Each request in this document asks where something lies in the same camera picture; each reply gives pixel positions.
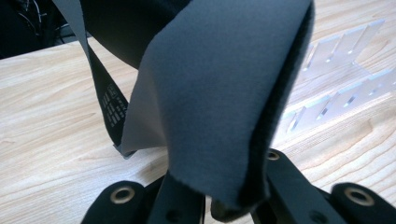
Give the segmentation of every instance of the screw hole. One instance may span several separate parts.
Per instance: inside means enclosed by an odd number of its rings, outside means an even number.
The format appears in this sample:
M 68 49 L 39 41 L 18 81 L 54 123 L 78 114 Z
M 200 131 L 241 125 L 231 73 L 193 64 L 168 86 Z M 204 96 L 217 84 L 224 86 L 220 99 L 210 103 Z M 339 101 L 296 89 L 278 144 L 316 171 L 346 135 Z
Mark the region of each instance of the screw hole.
M 319 116 L 317 117 L 317 120 L 322 119 L 323 116 L 326 115 L 327 111 L 329 111 L 329 109 L 326 107 L 322 110 L 322 112 L 319 114 Z
M 372 206 L 375 203 L 372 196 L 361 189 L 347 188 L 345 195 L 350 201 L 362 206 Z
M 170 210 L 166 213 L 166 219 L 173 223 L 178 223 L 181 220 L 181 213 L 177 210 Z
M 356 99 L 356 96 L 352 96 L 345 104 L 344 107 L 349 106 Z
M 374 95 L 375 93 L 376 93 L 376 89 L 375 89 L 375 90 L 372 90 L 372 91 L 370 91 L 369 95 Z
M 279 158 L 280 158 L 279 155 L 273 151 L 270 151 L 268 153 L 268 160 L 270 160 L 270 161 L 277 161 L 277 160 L 279 160 Z
M 115 204 L 128 203 L 134 197 L 134 190 L 129 187 L 120 187 L 115 189 L 111 195 L 110 200 Z

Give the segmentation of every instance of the webbing strap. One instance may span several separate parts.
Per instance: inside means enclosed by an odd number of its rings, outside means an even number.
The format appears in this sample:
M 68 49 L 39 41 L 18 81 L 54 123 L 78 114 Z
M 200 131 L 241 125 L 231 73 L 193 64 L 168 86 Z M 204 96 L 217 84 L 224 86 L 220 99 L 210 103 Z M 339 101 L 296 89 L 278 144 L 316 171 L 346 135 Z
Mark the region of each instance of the webbing strap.
M 116 149 L 120 151 L 123 124 L 128 101 L 123 96 L 111 75 L 107 72 L 87 40 L 87 33 L 79 0 L 53 0 L 69 23 L 87 56 L 92 70 L 96 96 L 102 109 L 105 125 Z

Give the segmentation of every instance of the light wood grain surface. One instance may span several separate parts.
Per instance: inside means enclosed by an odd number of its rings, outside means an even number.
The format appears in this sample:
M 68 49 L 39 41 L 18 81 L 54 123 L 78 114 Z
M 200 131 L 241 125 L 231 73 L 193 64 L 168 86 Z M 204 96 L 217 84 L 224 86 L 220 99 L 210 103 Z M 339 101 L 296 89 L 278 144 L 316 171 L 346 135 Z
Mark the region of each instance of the light wood grain surface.
M 316 3 L 313 40 L 385 19 L 358 62 L 370 72 L 394 68 L 395 1 Z M 129 98 L 137 72 L 91 42 Z M 0 61 L 0 96 L 0 223 L 79 223 L 112 183 L 147 185 L 166 171 L 166 148 L 127 161 L 114 149 L 78 43 Z M 395 93 L 274 147 L 320 188 L 355 182 L 396 205 Z

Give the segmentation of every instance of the black strap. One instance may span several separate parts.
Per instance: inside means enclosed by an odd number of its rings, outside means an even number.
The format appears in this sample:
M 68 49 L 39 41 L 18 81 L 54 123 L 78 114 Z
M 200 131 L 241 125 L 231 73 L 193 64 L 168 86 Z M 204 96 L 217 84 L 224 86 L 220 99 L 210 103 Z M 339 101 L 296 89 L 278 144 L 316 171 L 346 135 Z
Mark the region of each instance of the black strap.
M 87 31 L 117 58 L 136 69 L 152 38 L 189 2 L 80 0 Z
M 53 2 L 68 21 L 87 55 L 92 70 L 93 83 L 96 88 L 96 96 L 102 109 L 108 134 L 116 149 L 120 151 L 119 146 L 121 143 L 122 128 L 125 121 L 128 101 L 88 44 L 79 0 L 53 0 Z

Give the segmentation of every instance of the gray fabric pad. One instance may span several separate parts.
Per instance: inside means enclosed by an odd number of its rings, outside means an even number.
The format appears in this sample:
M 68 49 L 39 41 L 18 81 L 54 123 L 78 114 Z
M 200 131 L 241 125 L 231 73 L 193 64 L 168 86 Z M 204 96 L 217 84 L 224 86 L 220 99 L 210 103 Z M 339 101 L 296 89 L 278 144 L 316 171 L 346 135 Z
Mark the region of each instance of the gray fabric pad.
M 257 178 L 264 185 L 262 163 L 252 162 L 264 160 L 255 152 L 267 150 L 276 108 L 285 104 L 293 78 L 278 78 L 310 3 L 192 1 L 146 49 L 125 120 L 123 153 L 167 146 L 177 180 L 231 208 L 244 206 L 240 194 L 248 182 Z M 271 109 L 277 112 L 269 113 L 266 145 L 252 151 L 262 112 Z M 262 199 L 262 192 L 257 195 Z

